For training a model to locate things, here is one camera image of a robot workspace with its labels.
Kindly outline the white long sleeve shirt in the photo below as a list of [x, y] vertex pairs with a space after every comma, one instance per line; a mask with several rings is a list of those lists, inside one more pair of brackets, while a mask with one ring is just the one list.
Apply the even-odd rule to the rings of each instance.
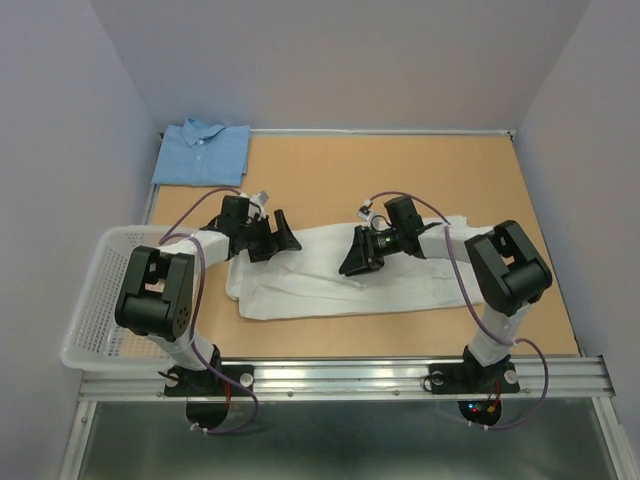
[[382, 269], [353, 277], [338, 270], [353, 241], [353, 223], [298, 230], [301, 251], [251, 263], [241, 253], [229, 265], [226, 294], [251, 320], [281, 320], [402, 313], [459, 307], [483, 301], [465, 240], [489, 232], [454, 216], [449, 228], [427, 231], [425, 259], [386, 257]]

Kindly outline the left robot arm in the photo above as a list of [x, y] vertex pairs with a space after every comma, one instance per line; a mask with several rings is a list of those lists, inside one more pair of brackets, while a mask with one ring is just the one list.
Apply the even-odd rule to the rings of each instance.
[[240, 393], [244, 387], [223, 374], [217, 346], [196, 330], [208, 267], [246, 253], [252, 263], [280, 252], [299, 251], [281, 210], [265, 212], [265, 193], [228, 194], [220, 213], [189, 233], [170, 228], [158, 246], [130, 254], [116, 301], [116, 324], [159, 346], [173, 365], [163, 373], [168, 396]]

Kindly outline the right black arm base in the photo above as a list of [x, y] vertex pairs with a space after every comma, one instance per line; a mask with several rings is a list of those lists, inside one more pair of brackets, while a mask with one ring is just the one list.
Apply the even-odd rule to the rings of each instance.
[[434, 395], [456, 395], [462, 417], [494, 427], [502, 415], [502, 396], [520, 392], [512, 363], [476, 367], [470, 363], [436, 363], [428, 367], [422, 388]]

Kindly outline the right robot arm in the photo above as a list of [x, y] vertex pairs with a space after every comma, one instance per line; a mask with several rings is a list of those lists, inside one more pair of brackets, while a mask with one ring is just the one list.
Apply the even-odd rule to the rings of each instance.
[[520, 390], [511, 349], [529, 308], [551, 287], [553, 276], [522, 227], [504, 221], [485, 233], [455, 238], [452, 223], [441, 216], [425, 223], [416, 210], [420, 198], [391, 191], [384, 207], [388, 228], [374, 226], [372, 202], [359, 216], [366, 225], [354, 230], [340, 274], [351, 277], [380, 270], [388, 256], [404, 253], [421, 260], [447, 259], [456, 280], [460, 263], [471, 265], [484, 302], [472, 317], [478, 327], [458, 363], [433, 363], [423, 387], [436, 395], [517, 393]]

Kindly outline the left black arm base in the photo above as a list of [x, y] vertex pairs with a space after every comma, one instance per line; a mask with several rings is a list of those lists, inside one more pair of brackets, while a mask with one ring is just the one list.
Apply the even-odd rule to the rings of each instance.
[[174, 366], [158, 371], [165, 381], [164, 395], [186, 401], [185, 416], [191, 428], [204, 434], [224, 434], [240, 429], [242, 420], [232, 420], [232, 401], [250, 399], [255, 367], [250, 364], [223, 365], [221, 371], [241, 388], [221, 380], [208, 369], [191, 371]]

